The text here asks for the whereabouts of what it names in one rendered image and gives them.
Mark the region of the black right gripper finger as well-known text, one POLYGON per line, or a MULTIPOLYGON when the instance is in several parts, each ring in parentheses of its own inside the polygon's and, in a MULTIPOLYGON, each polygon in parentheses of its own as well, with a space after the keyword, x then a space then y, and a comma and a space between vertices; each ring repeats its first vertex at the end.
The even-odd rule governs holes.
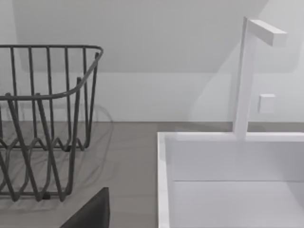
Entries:
POLYGON ((60 228, 109 228, 109 188, 98 191, 81 209, 72 215, 60 228))

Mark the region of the white sink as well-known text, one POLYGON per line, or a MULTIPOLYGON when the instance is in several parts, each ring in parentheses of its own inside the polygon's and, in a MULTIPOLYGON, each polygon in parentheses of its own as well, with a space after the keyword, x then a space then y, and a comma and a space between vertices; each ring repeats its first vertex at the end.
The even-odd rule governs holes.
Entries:
POLYGON ((304 133, 159 132, 158 228, 304 228, 304 133))

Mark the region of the tall white tap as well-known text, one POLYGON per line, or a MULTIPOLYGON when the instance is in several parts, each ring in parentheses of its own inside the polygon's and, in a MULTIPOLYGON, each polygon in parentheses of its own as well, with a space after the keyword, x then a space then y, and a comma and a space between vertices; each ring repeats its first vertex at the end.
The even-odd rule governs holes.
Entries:
POLYGON ((238 140, 246 138, 254 75, 257 40, 271 47, 286 46, 288 33, 260 19, 244 17, 237 72, 237 104, 233 132, 238 140))

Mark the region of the small white tap knob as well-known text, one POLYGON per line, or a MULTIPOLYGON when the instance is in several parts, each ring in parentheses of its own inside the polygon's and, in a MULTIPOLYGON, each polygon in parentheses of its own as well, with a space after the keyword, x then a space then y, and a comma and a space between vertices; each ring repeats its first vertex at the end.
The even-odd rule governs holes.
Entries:
POLYGON ((261 94, 259 96, 258 112, 260 114, 271 114, 275 109, 275 94, 261 94))

